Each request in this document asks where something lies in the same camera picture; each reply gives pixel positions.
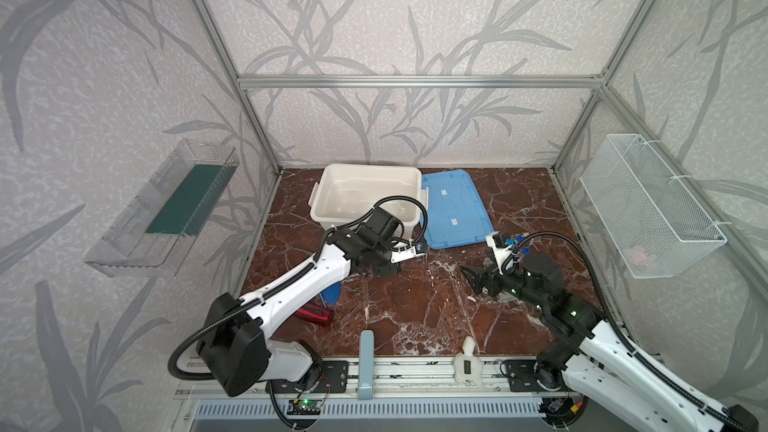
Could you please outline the white plastic storage bin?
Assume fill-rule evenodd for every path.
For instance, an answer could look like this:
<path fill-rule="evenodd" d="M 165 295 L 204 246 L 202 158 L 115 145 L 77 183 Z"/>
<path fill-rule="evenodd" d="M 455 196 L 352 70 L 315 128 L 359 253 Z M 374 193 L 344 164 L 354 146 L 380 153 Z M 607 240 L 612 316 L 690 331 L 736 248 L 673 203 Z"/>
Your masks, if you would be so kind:
<path fill-rule="evenodd" d="M 355 190 L 364 200 L 362 213 L 349 217 L 340 211 L 339 195 Z M 427 206 L 428 193 L 422 186 L 422 173 L 415 167 L 331 164 L 314 184 L 308 204 L 312 220 L 321 227 L 339 227 L 368 212 L 374 204 L 389 196 L 409 196 Z"/>

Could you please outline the blue plastic bin lid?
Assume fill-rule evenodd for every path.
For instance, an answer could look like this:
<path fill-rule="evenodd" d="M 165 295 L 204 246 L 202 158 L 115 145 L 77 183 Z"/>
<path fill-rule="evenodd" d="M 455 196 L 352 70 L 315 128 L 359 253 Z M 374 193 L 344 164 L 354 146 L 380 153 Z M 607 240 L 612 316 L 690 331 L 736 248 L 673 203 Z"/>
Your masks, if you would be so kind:
<path fill-rule="evenodd" d="M 481 243 L 493 231 L 479 192 L 465 170 L 423 175 L 422 186 L 428 193 L 425 237 L 431 249 Z"/>

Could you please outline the clear plastic measuring beaker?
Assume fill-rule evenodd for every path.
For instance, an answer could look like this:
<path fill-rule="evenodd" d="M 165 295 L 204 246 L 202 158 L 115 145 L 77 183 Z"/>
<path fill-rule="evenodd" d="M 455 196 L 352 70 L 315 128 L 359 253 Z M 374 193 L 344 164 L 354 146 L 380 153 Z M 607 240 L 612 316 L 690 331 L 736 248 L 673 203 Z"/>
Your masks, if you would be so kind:
<path fill-rule="evenodd" d="M 349 217 L 358 217 L 362 213 L 364 200 L 355 190 L 344 190 L 339 195 L 340 211 Z"/>

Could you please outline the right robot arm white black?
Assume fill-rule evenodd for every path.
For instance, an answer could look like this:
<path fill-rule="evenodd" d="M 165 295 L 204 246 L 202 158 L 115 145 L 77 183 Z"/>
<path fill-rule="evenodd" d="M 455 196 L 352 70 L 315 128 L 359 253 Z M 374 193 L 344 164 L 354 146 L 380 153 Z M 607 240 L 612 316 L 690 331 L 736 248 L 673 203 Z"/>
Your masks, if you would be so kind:
<path fill-rule="evenodd" d="M 725 406 L 642 351 L 589 300 L 569 291 L 547 254 L 532 252 L 516 271 L 463 266 L 476 293 L 508 293 L 530 305 L 554 340 L 536 359 L 534 376 L 547 390 L 562 386 L 641 431 L 756 431 L 741 405 Z"/>

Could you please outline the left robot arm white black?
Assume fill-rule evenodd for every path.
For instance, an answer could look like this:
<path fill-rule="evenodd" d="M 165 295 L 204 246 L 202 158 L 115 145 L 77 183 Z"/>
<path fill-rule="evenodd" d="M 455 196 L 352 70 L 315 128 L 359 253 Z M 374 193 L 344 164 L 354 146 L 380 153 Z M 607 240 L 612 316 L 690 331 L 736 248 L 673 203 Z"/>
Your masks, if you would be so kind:
<path fill-rule="evenodd" d="M 374 207 L 351 225 L 327 230 L 306 260 L 271 283 L 239 298 L 229 293 L 211 304 L 204 326 L 171 353 L 167 370 L 183 381 L 219 383 L 236 397 L 273 380 L 312 385 L 322 359 L 301 341 L 272 338 L 280 326 L 361 263 L 390 266 L 392 239 L 402 222 Z"/>

